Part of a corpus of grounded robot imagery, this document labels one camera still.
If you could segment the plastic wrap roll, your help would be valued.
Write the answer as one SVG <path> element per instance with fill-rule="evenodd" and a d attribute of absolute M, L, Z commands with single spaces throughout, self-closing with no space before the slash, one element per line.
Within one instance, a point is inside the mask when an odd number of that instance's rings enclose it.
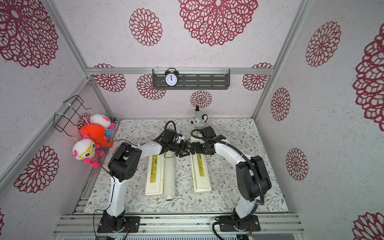
<path fill-rule="evenodd" d="M 173 201 L 176 196 L 175 156 L 176 154 L 171 151 L 166 152 L 164 155 L 164 198 L 168 202 Z"/>

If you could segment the cream dispenser lid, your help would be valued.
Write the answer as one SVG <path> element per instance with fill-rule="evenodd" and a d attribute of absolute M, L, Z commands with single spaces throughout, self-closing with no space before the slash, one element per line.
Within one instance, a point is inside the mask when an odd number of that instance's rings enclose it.
<path fill-rule="evenodd" d="M 193 175 L 194 192 L 196 194 L 212 190 L 206 156 L 203 154 L 190 154 Z"/>

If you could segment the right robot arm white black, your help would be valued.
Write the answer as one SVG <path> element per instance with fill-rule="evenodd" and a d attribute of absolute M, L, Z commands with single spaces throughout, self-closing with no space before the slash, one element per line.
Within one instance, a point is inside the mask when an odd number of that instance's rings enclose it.
<path fill-rule="evenodd" d="M 192 153 L 217 154 L 235 167 L 241 198 L 234 209 L 234 216 L 237 220 L 250 218 L 259 205 L 265 204 L 265 195 L 272 188 L 263 158 L 244 154 L 226 137 L 217 136 L 212 127 L 192 130 L 191 136 L 203 141 L 191 146 Z"/>

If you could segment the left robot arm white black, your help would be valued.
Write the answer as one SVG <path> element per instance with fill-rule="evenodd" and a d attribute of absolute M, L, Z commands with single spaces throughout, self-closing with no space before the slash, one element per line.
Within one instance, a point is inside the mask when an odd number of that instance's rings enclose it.
<path fill-rule="evenodd" d="M 104 211 L 106 215 L 113 219 L 124 215 L 128 180 L 137 171 L 140 159 L 162 155 L 168 151 L 174 152 L 178 157 L 185 157 L 190 154 L 190 148 L 189 141 L 170 129 L 167 129 L 163 136 L 142 145 L 135 146 L 128 141 L 121 143 L 108 164 L 111 193 L 107 209 Z"/>

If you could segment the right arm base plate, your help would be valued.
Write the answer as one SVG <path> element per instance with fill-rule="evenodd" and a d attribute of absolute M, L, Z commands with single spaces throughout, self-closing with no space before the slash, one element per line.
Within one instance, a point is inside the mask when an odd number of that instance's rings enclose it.
<path fill-rule="evenodd" d="M 256 215 L 249 215 L 243 219 L 237 219 L 234 215 L 218 216 L 221 232 L 259 232 L 261 226 Z"/>

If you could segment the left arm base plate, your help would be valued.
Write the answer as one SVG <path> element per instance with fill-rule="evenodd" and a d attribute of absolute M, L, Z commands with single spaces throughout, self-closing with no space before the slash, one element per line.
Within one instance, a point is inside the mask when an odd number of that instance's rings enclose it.
<path fill-rule="evenodd" d="M 102 217 L 97 233 L 137 233 L 140 217 Z"/>

